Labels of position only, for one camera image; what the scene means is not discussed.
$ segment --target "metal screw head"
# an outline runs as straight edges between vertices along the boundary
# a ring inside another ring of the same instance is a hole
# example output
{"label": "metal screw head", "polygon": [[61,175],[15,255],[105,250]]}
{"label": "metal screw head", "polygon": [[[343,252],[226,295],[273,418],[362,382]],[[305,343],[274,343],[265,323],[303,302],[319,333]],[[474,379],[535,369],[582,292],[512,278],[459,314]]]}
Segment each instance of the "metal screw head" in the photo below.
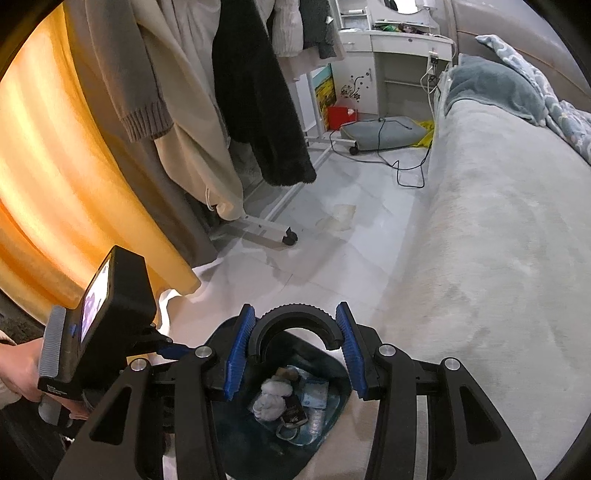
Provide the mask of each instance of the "metal screw head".
{"label": "metal screw head", "polygon": [[385,343],[380,348],[378,348],[378,352],[380,353],[380,355],[383,355],[383,356],[396,355],[396,349],[394,348],[394,345],[389,345],[387,343]]}
{"label": "metal screw head", "polygon": [[136,358],[133,362],[131,362],[131,369],[134,372],[141,372],[148,366],[148,362],[145,358]]}
{"label": "metal screw head", "polygon": [[199,358],[207,358],[212,353],[213,350],[210,349],[207,345],[203,345],[195,349],[195,356],[198,356]]}
{"label": "metal screw head", "polygon": [[462,366],[460,361],[456,360],[455,358],[448,358],[447,360],[445,360],[444,365],[446,366],[447,369],[453,370],[453,371],[459,370],[460,367]]}

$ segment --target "power cord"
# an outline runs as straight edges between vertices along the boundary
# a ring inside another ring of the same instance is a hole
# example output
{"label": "power cord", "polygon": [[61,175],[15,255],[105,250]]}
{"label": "power cord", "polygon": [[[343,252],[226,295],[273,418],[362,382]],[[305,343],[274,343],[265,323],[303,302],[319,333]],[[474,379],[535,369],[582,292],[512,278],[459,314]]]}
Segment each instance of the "power cord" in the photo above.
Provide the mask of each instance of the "power cord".
{"label": "power cord", "polygon": [[[439,59],[437,57],[430,56],[428,58],[427,71],[425,72],[425,75],[423,75],[421,77],[421,80],[420,80],[421,88],[423,89],[423,91],[425,91],[427,93],[427,100],[429,103],[429,109],[431,110],[431,115],[433,116],[433,121],[435,121],[435,110],[433,108],[434,99],[433,99],[433,101],[431,101],[431,95],[433,95],[435,93],[435,90],[438,90],[439,95],[441,95],[441,89],[439,88],[439,76],[437,75],[438,63],[439,63]],[[423,85],[423,80],[425,79],[425,77],[427,77],[427,88],[425,88],[425,86]],[[373,122],[373,121],[374,120],[358,120],[356,122],[351,122],[348,125],[357,124],[360,122]],[[347,158],[348,160],[352,160],[357,163],[383,164],[393,170],[396,170],[396,183],[401,187],[406,187],[406,188],[411,188],[411,189],[424,188],[424,186],[425,186],[425,172],[423,170],[423,165],[425,165],[425,162],[429,158],[429,154],[431,153],[431,146],[433,145],[433,142],[431,142],[431,144],[429,144],[429,148],[427,149],[427,153],[425,154],[425,157],[423,158],[423,160],[421,161],[421,163],[419,165],[416,165],[415,167],[410,167],[410,168],[401,168],[400,167],[400,160],[397,160],[393,164],[390,164],[380,153],[381,152],[381,142],[382,142],[382,130],[383,130],[384,126],[386,125],[386,122],[396,122],[408,130],[411,130],[411,128],[407,127],[406,125],[404,125],[403,123],[401,123],[400,121],[395,120],[395,119],[388,120],[386,118],[378,118],[378,122],[379,121],[382,122],[382,125],[379,127],[379,131],[378,131],[378,149],[376,151],[376,153],[379,157],[379,161],[358,160],[357,158],[353,158],[348,155],[344,155],[341,152],[337,152],[335,150],[335,144],[332,139],[332,136],[334,135],[335,131],[332,131],[329,134],[330,148],[332,149],[332,151],[335,154],[340,155],[341,157]],[[417,168],[419,168],[421,171],[421,184],[420,185],[406,185],[406,184],[400,182],[400,172],[401,171],[411,171],[411,170],[416,170]]]}
{"label": "power cord", "polygon": [[[363,123],[363,122],[373,122],[375,120],[357,120],[356,122],[351,122],[348,125],[352,125],[352,124],[358,124],[358,123]],[[352,160],[354,162],[357,163],[368,163],[368,164],[382,164],[382,165],[386,165],[387,167],[396,170],[396,183],[401,186],[401,187],[405,187],[405,188],[411,188],[411,189],[422,189],[425,186],[425,174],[423,171],[423,165],[425,164],[425,162],[427,161],[428,157],[429,157],[429,153],[431,152],[431,145],[429,145],[429,148],[427,149],[427,153],[425,154],[425,157],[423,158],[423,160],[421,161],[421,163],[419,165],[416,165],[414,167],[410,167],[410,168],[402,168],[400,167],[400,160],[395,161],[393,164],[389,163],[382,155],[381,155],[381,142],[382,142],[382,130],[384,128],[384,125],[386,124],[386,122],[395,122],[398,123],[400,125],[402,125],[404,128],[411,130],[410,127],[407,127],[406,125],[404,125],[403,123],[401,123],[399,120],[388,120],[386,118],[378,118],[378,121],[382,122],[382,125],[379,128],[378,131],[378,149],[376,151],[379,160],[359,160],[357,158],[353,158],[349,155],[345,155],[341,152],[338,152],[335,150],[335,144],[333,142],[333,138],[332,136],[335,134],[335,131],[332,131],[329,134],[329,140],[330,140],[330,148],[332,149],[332,151],[337,154],[340,155],[341,157],[347,158],[348,160]],[[411,170],[416,170],[417,168],[420,169],[421,171],[421,184],[420,185],[406,185],[405,183],[402,183],[400,181],[400,172],[401,171],[411,171]]]}

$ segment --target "dark tray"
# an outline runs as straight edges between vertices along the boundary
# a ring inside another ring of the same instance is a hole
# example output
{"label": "dark tray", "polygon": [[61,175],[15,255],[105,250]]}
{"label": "dark tray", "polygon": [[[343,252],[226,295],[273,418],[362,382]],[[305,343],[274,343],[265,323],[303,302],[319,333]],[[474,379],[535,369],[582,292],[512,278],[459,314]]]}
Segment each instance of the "dark tray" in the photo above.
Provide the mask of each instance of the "dark tray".
{"label": "dark tray", "polygon": [[[330,408],[320,436],[307,445],[279,439],[257,422],[249,406],[278,367],[294,365],[329,382]],[[226,473],[236,480],[292,480],[308,464],[351,395],[346,368],[325,351],[288,332],[269,344],[267,362],[247,365],[240,390],[228,403],[213,403],[217,441]]]}

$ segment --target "small display screen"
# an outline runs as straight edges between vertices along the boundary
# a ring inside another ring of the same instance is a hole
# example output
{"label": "small display screen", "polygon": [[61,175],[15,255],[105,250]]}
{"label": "small display screen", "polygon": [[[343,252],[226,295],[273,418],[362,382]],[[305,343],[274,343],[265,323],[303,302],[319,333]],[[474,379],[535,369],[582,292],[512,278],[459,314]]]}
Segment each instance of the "small display screen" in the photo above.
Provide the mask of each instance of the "small display screen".
{"label": "small display screen", "polygon": [[80,341],[90,329],[90,325],[95,321],[96,314],[99,313],[103,306],[109,292],[109,261],[103,265],[99,274],[96,276],[94,282],[90,286],[88,293],[84,299],[84,310],[82,312],[82,325],[80,333]]}

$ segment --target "black cable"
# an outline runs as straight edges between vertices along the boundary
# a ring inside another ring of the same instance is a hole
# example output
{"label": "black cable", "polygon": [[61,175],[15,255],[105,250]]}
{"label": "black cable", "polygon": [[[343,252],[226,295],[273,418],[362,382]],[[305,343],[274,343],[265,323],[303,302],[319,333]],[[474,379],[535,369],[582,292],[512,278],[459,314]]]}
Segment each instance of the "black cable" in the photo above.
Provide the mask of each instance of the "black cable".
{"label": "black cable", "polygon": [[[357,120],[356,122],[351,122],[348,125],[352,125],[352,124],[358,124],[358,123],[362,123],[362,122],[373,122],[375,120]],[[401,168],[400,167],[400,160],[395,161],[393,164],[390,164],[385,158],[383,158],[382,155],[380,155],[380,151],[381,151],[381,141],[382,141],[382,130],[384,128],[384,125],[386,124],[386,122],[396,122],[400,125],[402,125],[404,128],[406,128],[407,130],[411,130],[410,127],[407,127],[406,125],[404,125],[403,123],[401,123],[398,120],[388,120],[385,118],[378,118],[378,121],[382,122],[382,125],[379,128],[378,131],[378,149],[376,151],[378,157],[379,157],[379,161],[378,160],[358,160],[357,158],[353,158],[350,157],[349,155],[345,155],[342,154],[341,152],[337,152],[335,150],[335,144],[333,142],[333,138],[332,136],[334,135],[334,133],[336,132],[336,130],[332,131],[329,134],[329,140],[330,140],[330,148],[332,149],[332,151],[334,153],[336,153],[337,155],[340,155],[341,157],[347,158],[348,160],[352,160],[354,162],[357,163],[369,163],[369,164],[383,164],[386,165],[387,167],[396,170],[396,183],[401,186],[401,187],[405,187],[405,188],[411,188],[411,189],[422,189],[425,186],[425,173],[423,170],[423,165],[425,164],[425,162],[427,161],[428,157],[429,157],[429,153],[431,152],[431,145],[429,145],[429,148],[427,149],[427,153],[425,154],[425,157],[423,158],[423,160],[421,161],[421,163],[419,165],[416,165],[415,167],[410,167],[410,168]],[[421,185],[406,185],[405,183],[401,183],[400,182],[400,172],[401,171],[411,171],[411,170],[416,170],[417,168],[420,168],[421,171],[421,179],[422,179],[422,184]]]}

